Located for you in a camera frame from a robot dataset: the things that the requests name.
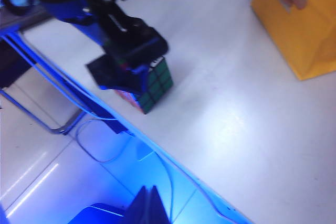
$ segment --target white tabletop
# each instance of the white tabletop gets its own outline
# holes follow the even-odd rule
[[[334,224],[336,73],[298,81],[249,3],[120,3],[170,45],[174,87],[148,115],[97,88],[85,64],[102,51],[70,25],[52,20],[25,35],[255,223]]]

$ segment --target yellow box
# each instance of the yellow box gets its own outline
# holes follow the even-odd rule
[[[252,8],[300,80],[336,70],[336,0],[308,0],[304,10],[252,0]]]

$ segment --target floor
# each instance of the floor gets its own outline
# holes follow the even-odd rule
[[[76,110],[34,69],[6,91],[51,127],[64,124]],[[169,215],[167,171],[140,140],[116,135],[89,116],[69,135],[51,135],[3,97],[1,108],[0,202],[11,224],[66,224],[95,203],[126,208],[142,185],[158,186]],[[78,139],[96,159],[116,157],[115,161],[99,164],[89,157],[75,141],[78,127]],[[173,177],[174,223],[229,223],[180,172],[168,169]]]

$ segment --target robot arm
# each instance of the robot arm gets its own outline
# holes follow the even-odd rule
[[[4,2],[15,9],[9,0]],[[154,28],[127,16],[116,0],[40,2],[53,16],[73,24],[104,49],[105,55],[87,65],[100,88],[146,91],[150,63],[168,51],[167,42]],[[16,11],[25,14],[28,7]]]

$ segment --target rubik's cube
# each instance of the rubik's cube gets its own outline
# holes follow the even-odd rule
[[[147,114],[172,85],[173,80],[167,62],[164,57],[159,57],[150,65],[147,92],[141,95],[121,90],[115,92],[142,113]]]

